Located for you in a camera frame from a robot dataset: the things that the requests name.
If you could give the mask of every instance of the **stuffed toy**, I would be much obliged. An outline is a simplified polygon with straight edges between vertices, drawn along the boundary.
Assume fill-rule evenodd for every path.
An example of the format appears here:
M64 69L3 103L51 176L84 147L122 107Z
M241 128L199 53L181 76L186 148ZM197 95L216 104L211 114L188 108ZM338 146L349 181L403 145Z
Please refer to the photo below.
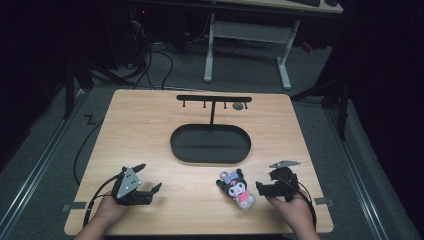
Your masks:
M235 172L231 172L231 174L221 172L220 178L216 180L216 184L236 201L240 209L246 210L252 206L254 198L247 191L247 183L243 178L241 169L237 169Z

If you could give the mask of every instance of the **wire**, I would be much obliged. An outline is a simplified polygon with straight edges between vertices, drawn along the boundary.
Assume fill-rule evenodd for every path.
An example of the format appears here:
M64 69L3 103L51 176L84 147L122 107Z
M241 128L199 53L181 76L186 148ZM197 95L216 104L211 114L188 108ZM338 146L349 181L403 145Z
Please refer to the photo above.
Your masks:
M150 45L149 47L149 64L147 64L146 68L144 69L143 74L141 74L141 76L138 78L138 80L134 83L133 89L137 88L138 83L141 81L141 79L144 77L144 75L147 74L147 71L150 69L150 66L152 64L152 45Z
M112 194L102 194L102 195L97 196L96 199L99 198L99 197L111 197L111 196L112 196Z
M165 89L178 90L178 91L214 92L213 90L184 88L184 87L172 87L172 86L165 87Z
M193 50L203 50L203 49L206 49L208 47L208 43L207 42L204 42L204 41L205 40L208 40L208 39L209 39L209 37L206 36L206 37L204 37L202 39L191 41L190 43L186 44L186 48L193 49Z
M155 86L153 85L152 81L150 80L149 74L146 72L147 81L149 82L150 90L156 90Z
M265 43L261 43L259 46L255 46L255 44L253 43L256 43L256 42L257 41L240 41L239 45L246 48L262 49L262 48L271 47L277 44L272 42L265 42Z
M163 44L165 45L165 48L161 49L161 50L155 50L155 52L165 52L166 50L169 49L169 43L157 42L157 43L153 43L152 47L153 47L153 45L163 45Z
M174 69L174 61L172 61L172 58L165 53L162 53L162 52L153 52L153 53L161 54L161 55L167 57L171 61L171 68L169 69L168 74L166 74L165 78L162 81L162 90L165 90L165 81L169 77L169 75L171 74L172 70Z
M100 188L97 190L97 192L94 194L93 198L91 199L90 203L88 204L87 207L87 211L85 212L85 216L84 216L84 222L83 222L83 227L85 227L88 223L88 221L90 220L90 214L91 214L91 210L93 209L93 205L94 205L94 201L100 197L98 196L100 191L102 191L102 189L109 184L110 182L118 179L119 177L121 177L124 173L120 172L119 174L113 176L112 178L110 178L109 180L107 180L105 183L102 184L102 186L100 186Z
M206 18L206 22L205 22L205 26L203 27L203 31L202 31L202 33L199 35L199 37L197 37L195 40L193 40L193 41L190 41L190 42L187 42L186 44L190 44L190 43L194 43L194 42L197 42L197 41L202 41L203 39L207 39L207 37L205 38L205 37L203 37L203 35L205 34L205 32L206 32L206 29L208 28L208 23L209 23L209 20L210 20L210 17L211 17L211 14L209 13L208 14L208 17Z
M99 123L97 123L97 125L96 125L96 126L95 126L92 130L91 130L91 132L90 132L90 133L87 135L87 137L84 139L84 142L81 144L81 146L80 146L80 148L79 148L79 150L78 150L78 153L77 153L77 155L75 156L73 172L74 172L74 179L75 179L75 182L78 184L78 186L81 184L81 181L78 179L78 176L77 176L77 161L78 161L79 155L81 154L82 149L84 148L84 146L85 146L85 144L87 143L88 139L91 137L91 135L93 135L94 131L96 131L96 129L97 129L100 125L102 125L103 121L104 121L104 119L103 119L103 120L101 120Z
M278 180L282 181L284 184L286 184L289 188L293 189L294 191L296 191L308 204L309 207L309 211L311 211L312 214L312 222L314 224L314 227L316 229L317 227L317 215L315 213L315 209L314 206L312 205L312 198L311 195L309 194L308 189L306 189L306 187L301 184L299 181L297 182L298 184L300 184L306 191L306 193L309 196L309 199L305 196L305 194L303 194L299 189L294 188L292 185L290 185L288 182L284 181L282 178L280 178L279 176L276 176L278 178Z
M142 48L139 48L139 51L137 51L137 56L140 54L140 52L142 51ZM127 74L127 75L124 75L124 76L119 76L119 78L121 78L121 79L123 79L123 80L128 80L128 79L130 79L130 78L133 78L133 77L135 77L135 76L137 76L138 74L140 74L143 70L144 70L144 68L145 68L145 64L143 64L144 62L142 61L141 63L140 63L140 65L137 67L137 69L134 71L134 72L132 72L132 73L129 73L129 74ZM95 74L95 73L93 73L92 71L90 71L90 75L91 75L91 77L93 77L93 78L95 78L95 79L97 79L97 80L100 80L100 81L104 81L104 82L106 82L106 81L111 81L111 79L110 78L104 78L104 77L101 77L101 76L99 76L99 75L97 75L97 74Z
M235 39L221 39L221 38L218 38L216 42L217 43L220 42L221 43L221 47L230 47L230 46L232 46L233 49L230 49L228 51L220 51L216 47L214 47L213 50L215 52L218 52L218 53L232 53L232 52L235 52L239 48L239 42L240 41L239 40L235 40Z

